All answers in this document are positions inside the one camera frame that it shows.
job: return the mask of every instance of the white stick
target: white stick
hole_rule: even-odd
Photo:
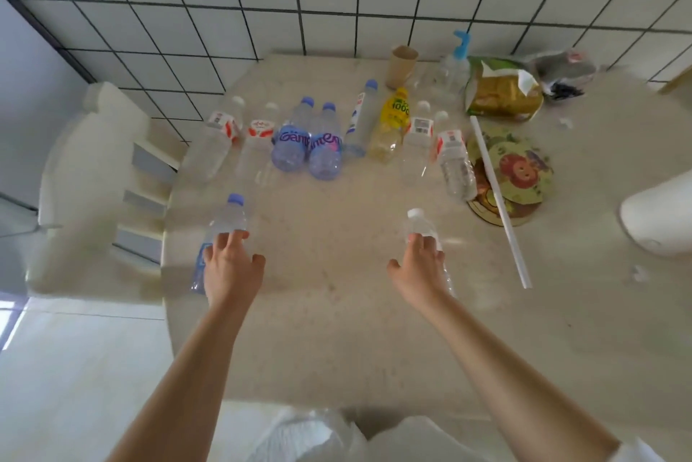
[[[485,140],[483,139],[483,132],[480,130],[480,124],[476,116],[471,116],[471,124],[473,125],[473,132],[475,133],[476,139],[478,140],[478,147],[480,148],[480,153],[483,156],[485,174],[488,177],[490,186],[493,188],[493,194],[495,195],[497,209],[500,211],[500,219],[502,220],[502,224],[505,226],[505,233],[507,235],[507,240],[509,241],[509,247],[512,249],[512,254],[514,255],[514,262],[516,263],[517,270],[519,271],[519,278],[521,278],[521,283],[524,286],[524,289],[531,289],[533,285],[531,283],[531,278],[529,277],[529,271],[526,268],[524,256],[521,254],[521,248],[519,248],[519,243],[517,242],[517,238],[514,235],[514,228],[512,227],[511,220],[509,219],[509,214],[507,213],[507,209],[505,208],[505,201],[502,197],[502,192],[500,191],[500,184],[497,183],[497,176],[495,176],[493,162],[490,160],[488,147],[485,145]]]

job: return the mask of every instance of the chair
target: chair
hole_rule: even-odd
[[[187,147],[111,83],[90,85],[83,105],[41,176],[29,293],[160,302],[160,266],[112,244],[119,230],[163,239],[163,216],[123,201],[127,190],[165,207],[171,192],[132,165],[135,145],[176,169]]]

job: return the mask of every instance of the forearm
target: forearm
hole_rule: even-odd
[[[209,309],[108,462],[206,460],[245,312]]]
[[[600,462],[619,441],[475,320],[440,296],[423,310],[522,462]]]

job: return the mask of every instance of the white cylinder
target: white cylinder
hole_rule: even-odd
[[[653,254],[692,252],[692,170],[628,197],[620,219],[632,239]]]

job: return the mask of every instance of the person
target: person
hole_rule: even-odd
[[[264,277],[236,230],[204,251],[209,310],[108,462],[204,461],[214,435],[233,344]],[[655,461],[646,444],[620,441],[477,321],[444,289],[444,254],[411,234],[387,273],[403,299],[447,341],[500,433],[522,462]]]

